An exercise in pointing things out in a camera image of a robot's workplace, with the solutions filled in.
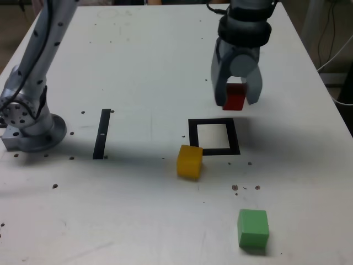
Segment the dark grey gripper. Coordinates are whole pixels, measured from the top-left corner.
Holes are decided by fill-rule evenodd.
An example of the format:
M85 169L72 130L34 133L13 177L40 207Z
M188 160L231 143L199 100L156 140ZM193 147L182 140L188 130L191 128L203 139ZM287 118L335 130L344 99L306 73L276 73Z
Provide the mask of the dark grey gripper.
M231 63L232 50L240 55L236 56ZM242 82L247 85L246 98L249 104L258 102L263 87L258 66L259 58L259 47L239 47L223 40L216 40L211 64L211 83L218 106L224 106L227 101L226 84L230 76L240 77Z

